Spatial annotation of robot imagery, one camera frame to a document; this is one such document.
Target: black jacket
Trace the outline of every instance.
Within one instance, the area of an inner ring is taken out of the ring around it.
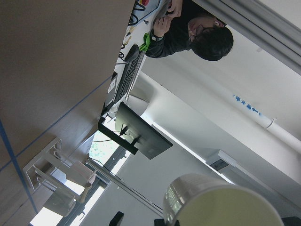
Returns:
[[[153,58],[166,57],[175,52],[190,50],[188,44],[188,22],[199,14],[207,12],[191,0],[183,0],[180,17],[172,20],[170,29],[161,41],[150,41],[146,55]]]

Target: man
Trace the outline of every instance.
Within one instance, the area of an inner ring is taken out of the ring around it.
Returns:
[[[226,24],[191,0],[172,0],[167,14],[156,19],[150,33],[149,57],[160,58],[192,49],[199,57],[217,61],[233,46]]]

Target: green object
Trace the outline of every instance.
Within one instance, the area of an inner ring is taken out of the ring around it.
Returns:
[[[150,46],[150,43],[151,43],[151,38],[150,38],[150,35],[148,33],[145,33],[144,34],[144,37],[143,37],[143,40],[144,40],[144,43],[139,46],[139,50],[140,51],[147,51],[147,49],[149,48]]]

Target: keyboard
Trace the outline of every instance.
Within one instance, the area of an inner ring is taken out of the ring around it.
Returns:
[[[115,103],[117,103],[128,92],[132,82],[134,82],[134,79],[138,74],[138,70],[144,55],[145,51],[141,51],[137,58],[135,58],[130,63],[126,64],[114,98]]]

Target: white cup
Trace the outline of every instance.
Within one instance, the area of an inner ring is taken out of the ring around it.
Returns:
[[[274,207],[247,188],[199,174],[174,180],[163,201],[167,226],[283,226]]]

